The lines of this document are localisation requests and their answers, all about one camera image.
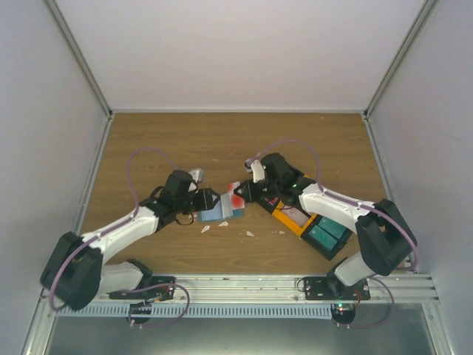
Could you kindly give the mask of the red white credit card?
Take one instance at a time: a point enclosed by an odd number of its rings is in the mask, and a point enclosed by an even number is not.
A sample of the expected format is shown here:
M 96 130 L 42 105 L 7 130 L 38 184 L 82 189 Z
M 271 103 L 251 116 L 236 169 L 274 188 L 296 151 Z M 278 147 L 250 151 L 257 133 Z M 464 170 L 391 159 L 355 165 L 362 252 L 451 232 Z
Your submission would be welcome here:
M 238 195 L 234 193 L 234 190 L 241 184 L 240 181 L 236 181 L 230 183 L 228 185 L 228 194 L 230 197 L 231 207 L 232 209 L 244 209 L 245 208 L 245 201 Z

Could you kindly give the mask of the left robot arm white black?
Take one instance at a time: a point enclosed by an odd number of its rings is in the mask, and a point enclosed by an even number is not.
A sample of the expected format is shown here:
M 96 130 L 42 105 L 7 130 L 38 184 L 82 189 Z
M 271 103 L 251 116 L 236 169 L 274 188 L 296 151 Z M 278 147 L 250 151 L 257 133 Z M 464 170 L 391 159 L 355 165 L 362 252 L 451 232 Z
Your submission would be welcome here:
M 110 265 L 118 252 L 178 221 L 181 214 L 213 209 L 220 196 L 199 186 L 203 171 L 175 169 L 124 217 L 95 231 L 63 234 L 43 270 L 40 283 L 48 290 L 54 311 L 81 310 L 102 294 L 149 299 L 152 271 L 136 260 Z M 55 301 L 61 301 L 61 307 Z

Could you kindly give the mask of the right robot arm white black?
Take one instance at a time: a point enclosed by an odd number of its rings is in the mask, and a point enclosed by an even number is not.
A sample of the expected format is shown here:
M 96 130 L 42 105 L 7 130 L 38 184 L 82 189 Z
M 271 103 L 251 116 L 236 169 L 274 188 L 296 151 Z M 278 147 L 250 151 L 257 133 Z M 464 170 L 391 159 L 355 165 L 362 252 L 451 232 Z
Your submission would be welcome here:
M 291 166 L 279 153 L 244 163 L 251 178 L 236 195 L 245 202 L 276 200 L 308 216 L 322 216 L 356 234 L 359 251 L 327 273 L 327 290 L 337 300 L 353 292 L 354 285 L 373 275 L 390 275 L 409 254 L 416 254 L 417 240 L 398 207 L 391 200 L 377 203 L 334 192 Z

